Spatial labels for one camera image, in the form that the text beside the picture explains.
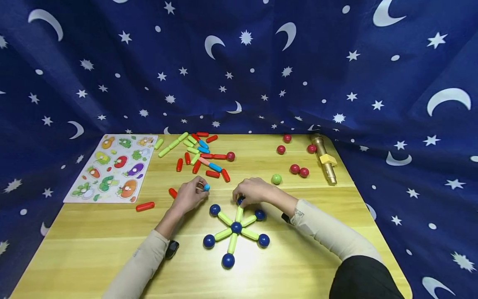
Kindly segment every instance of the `golden toy microphone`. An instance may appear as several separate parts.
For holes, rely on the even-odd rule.
[[[335,166],[337,164],[337,161],[335,160],[334,157],[327,154],[327,150],[326,150],[322,135],[318,133],[312,134],[310,136],[310,140],[312,141],[312,144],[317,147],[315,154],[317,155],[317,158],[319,159],[320,164],[322,165],[322,168],[327,177],[327,181],[329,182],[330,185],[337,184],[335,172],[334,172],[334,169],[332,168],[332,166]]]

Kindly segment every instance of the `person's left hand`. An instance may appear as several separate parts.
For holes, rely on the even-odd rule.
[[[203,191],[205,184],[207,184],[206,180],[200,176],[183,183],[170,209],[184,215],[196,208],[209,195],[209,192]]]

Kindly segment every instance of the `green ball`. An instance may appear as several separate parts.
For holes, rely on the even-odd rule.
[[[282,176],[280,175],[273,175],[271,182],[275,185],[279,185],[282,182]]]

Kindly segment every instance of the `black sleeve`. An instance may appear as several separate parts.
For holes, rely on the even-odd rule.
[[[363,255],[346,259],[335,274],[330,299],[404,299],[387,267]]]

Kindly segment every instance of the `wooden table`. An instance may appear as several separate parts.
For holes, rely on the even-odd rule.
[[[169,144],[177,135],[164,138]],[[228,170],[231,182],[206,177],[211,185],[208,201],[185,219],[174,238],[180,243],[178,252],[160,266],[145,290],[145,298],[328,298],[339,259],[312,238],[297,233],[273,206],[264,204],[267,220],[250,226],[257,233],[268,234],[271,245],[261,249],[240,236],[231,270],[221,267],[228,239],[211,250],[202,246],[206,234],[225,228],[209,215],[211,204],[219,204],[234,218],[236,206],[230,200],[236,185],[248,177],[270,181],[276,173],[282,175],[280,188],[314,203],[370,240],[402,294],[411,298],[408,282],[332,143],[326,139],[328,153],[338,161],[334,168],[336,186],[327,184],[316,156],[306,152],[308,136],[294,135],[290,144],[284,144],[284,155],[275,152],[280,144],[284,144],[280,135],[220,135],[210,143],[213,153],[235,152],[234,162],[218,163]],[[137,213],[136,204],[65,204],[12,298],[100,298],[171,205],[168,188],[178,190],[181,183],[195,176],[191,166],[185,165],[180,173],[175,171],[184,152],[180,144],[161,159],[153,155],[136,203],[154,201],[156,208],[152,210]],[[291,164],[307,167],[309,177],[290,174]],[[201,166],[198,174],[205,176],[205,170]],[[252,213],[253,209],[246,209],[244,216]]]

